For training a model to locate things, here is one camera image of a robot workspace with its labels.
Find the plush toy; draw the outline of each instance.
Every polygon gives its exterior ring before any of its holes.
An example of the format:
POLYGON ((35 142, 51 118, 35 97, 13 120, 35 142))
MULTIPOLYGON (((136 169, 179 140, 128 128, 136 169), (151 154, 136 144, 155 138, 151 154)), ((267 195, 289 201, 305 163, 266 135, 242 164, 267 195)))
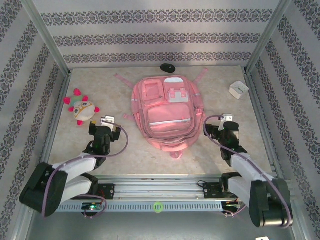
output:
POLYGON ((90 120, 95 113, 100 112, 100 109, 95 106, 87 95, 82 95, 81 91, 76 88, 73 91, 74 96, 65 97, 63 102, 70 105, 68 108, 69 112, 73 112, 73 116, 76 119, 78 126, 81 126, 85 121, 90 120))

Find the backpack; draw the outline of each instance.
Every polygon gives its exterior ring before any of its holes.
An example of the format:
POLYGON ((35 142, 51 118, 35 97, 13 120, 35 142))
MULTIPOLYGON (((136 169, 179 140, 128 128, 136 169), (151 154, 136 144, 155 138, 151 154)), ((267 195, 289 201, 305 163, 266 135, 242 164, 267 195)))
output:
MULTIPOLYGON (((196 83, 206 71, 194 82, 179 75, 155 76, 133 87, 131 109, 142 135, 174 159, 179 159, 182 150, 194 144, 201 133, 204 103, 196 83)), ((133 86, 120 75, 115 77, 133 86)))

